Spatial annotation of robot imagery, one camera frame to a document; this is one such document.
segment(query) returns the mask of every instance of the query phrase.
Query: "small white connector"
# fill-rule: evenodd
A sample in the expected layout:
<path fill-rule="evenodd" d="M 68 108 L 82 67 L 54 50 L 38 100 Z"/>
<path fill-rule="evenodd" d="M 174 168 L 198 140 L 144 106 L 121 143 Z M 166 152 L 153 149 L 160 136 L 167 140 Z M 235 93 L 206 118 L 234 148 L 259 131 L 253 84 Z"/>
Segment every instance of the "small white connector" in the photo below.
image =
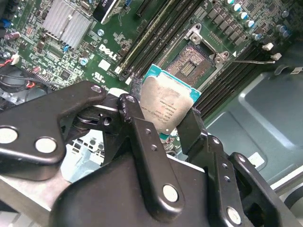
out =
<path fill-rule="evenodd" d="M 268 43 L 268 44 L 262 46 L 262 49 L 266 50 L 266 51 L 270 51 L 273 47 L 274 47 L 274 45 L 272 43 Z"/>
<path fill-rule="evenodd" d="M 281 57 L 282 57 L 282 54 L 280 54 L 280 53 L 276 53 L 275 55 L 270 56 L 270 58 L 275 61 L 280 60 Z"/>
<path fill-rule="evenodd" d="M 16 65 L 18 62 L 19 62 L 19 60 L 20 60 L 20 56 L 19 56 L 19 54 L 13 54 L 13 56 L 11 56 L 11 58 L 12 58 L 12 62 L 10 63 L 11 65 Z"/>

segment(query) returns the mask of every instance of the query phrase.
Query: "chipset heatsink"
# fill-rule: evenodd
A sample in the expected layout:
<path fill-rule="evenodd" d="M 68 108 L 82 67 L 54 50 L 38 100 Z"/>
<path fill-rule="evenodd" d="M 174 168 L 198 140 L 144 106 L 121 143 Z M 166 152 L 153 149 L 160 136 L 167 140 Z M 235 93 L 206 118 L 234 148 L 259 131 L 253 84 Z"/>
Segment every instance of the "chipset heatsink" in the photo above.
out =
<path fill-rule="evenodd" d="M 42 27 L 59 41 L 77 48 L 90 24 L 89 19 L 64 0 L 54 0 Z"/>

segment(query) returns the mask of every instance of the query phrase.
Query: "gray metal panel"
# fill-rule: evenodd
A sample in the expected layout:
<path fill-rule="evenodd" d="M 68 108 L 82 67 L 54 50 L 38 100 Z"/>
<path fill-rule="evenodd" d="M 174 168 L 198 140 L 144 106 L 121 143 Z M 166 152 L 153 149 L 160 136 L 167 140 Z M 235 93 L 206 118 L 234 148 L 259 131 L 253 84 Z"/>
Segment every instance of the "gray metal panel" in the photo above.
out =
<path fill-rule="evenodd" d="M 292 50 L 284 62 L 294 65 L 291 58 L 302 55 L 303 48 Z M 223 142 L 228 154 L 240 152 L 250 157 L 258 152 L 265 163 L 257 169 L 273 184 L 303 165 L 302 101 L 303 73 L 277 77 L 263 73 L 207 128 Z"/>

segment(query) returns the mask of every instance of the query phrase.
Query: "blue capacitor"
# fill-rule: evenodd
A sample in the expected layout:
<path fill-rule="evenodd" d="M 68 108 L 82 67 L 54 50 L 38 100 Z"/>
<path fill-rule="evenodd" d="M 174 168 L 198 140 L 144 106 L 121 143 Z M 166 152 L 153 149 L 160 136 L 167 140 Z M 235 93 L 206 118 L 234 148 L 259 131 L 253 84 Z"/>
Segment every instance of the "blue capacitor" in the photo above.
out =
<path fill-rule="evenodd" d="M 63 53 L 66 53 L 67 51 L 68 51 L 68 48 L 69 48 L 70 46 L 69 45 L 65 45 L 64 47 L 63 47 Z"/>
<path fill-rule="evenodd" d="M 87 58 L 80 58 L 79 59 L 79 63 L 82 66 L 86 66 L 88 62 L 89 62 L 89 60 Z"/>

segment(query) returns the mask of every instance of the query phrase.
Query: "silver screw head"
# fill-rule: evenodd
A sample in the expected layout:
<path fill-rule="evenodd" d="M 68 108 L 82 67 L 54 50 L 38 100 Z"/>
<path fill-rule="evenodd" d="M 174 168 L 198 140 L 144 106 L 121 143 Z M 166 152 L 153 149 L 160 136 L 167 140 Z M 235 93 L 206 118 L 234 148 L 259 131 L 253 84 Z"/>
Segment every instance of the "silver screw head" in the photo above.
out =
<path fill-rule="evenodd" d="M 97 31 L 97 34 L 101 37 L 101 36 L 104 36 L 104 31 L 102 29 L 99 29 Z"/>
<path fill-rule="evenodd" d="M 0 129 L 0 143 L 12 143 L 18 138 L 18 133 L 11 128 Z"/>
<path fill-rule="evenodd" d="M 57 148 L 57 143 L 51 138 L 40 138 L 36 141 L 35 147 L 42 153 L 52 153 Z"/>
<path fill-rule="evenodd" d="M 97 86 L 97 85 L 92 86 L 91 89 L 92 89 L 93 91 L 95 91 L 95 92 L 98 92 L 98 93 L 101 93 L 101 92 L 102 92 L 101 88 L 100 88 L 99 86 Z"/>
<path fill-rule="evenodd" d="M 174 189 L 174 187 L 168 184 L 163 187 L 163 194 L 170 202 L 176 202 L 178 200 L 178 192 L 176 189 Z"/>
<path fill-rule="evenodd" d="M 233 223 L 239 225 L 241 224 L 241 217 L 239 213 L 232 207 L 227 208 L 227 214 Z"/>
<path fill-rule="evenodd" d="M 218 139 L 216 139 L 216 138 L 214 138 L 214 142 L 215 142 L 216 144 L 220 144 L 220 141 L 219 141 Z"/>
<path fill-rule="evenodd" d="M 238 158 L 240 159 L 241 162 L 245 162 L 245 158 L 242 155 L 238 155 Z"/>

